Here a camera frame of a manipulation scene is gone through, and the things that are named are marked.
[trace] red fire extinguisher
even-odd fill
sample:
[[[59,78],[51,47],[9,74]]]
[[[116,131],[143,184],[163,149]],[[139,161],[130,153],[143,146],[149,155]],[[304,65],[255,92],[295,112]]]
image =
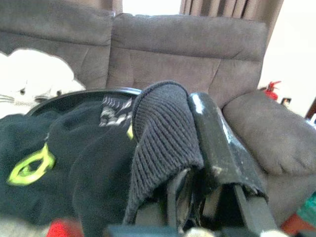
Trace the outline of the red fire extinguisher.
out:
[[[277,89],[275,87],[275,84],[280,83],[281,81],[275,81],[275,82],[270,82],[268,87],[264,90],[264,93],[266,96],[270,97],[273,100],[277,100],[277,94],[274,93],[274,89]]]

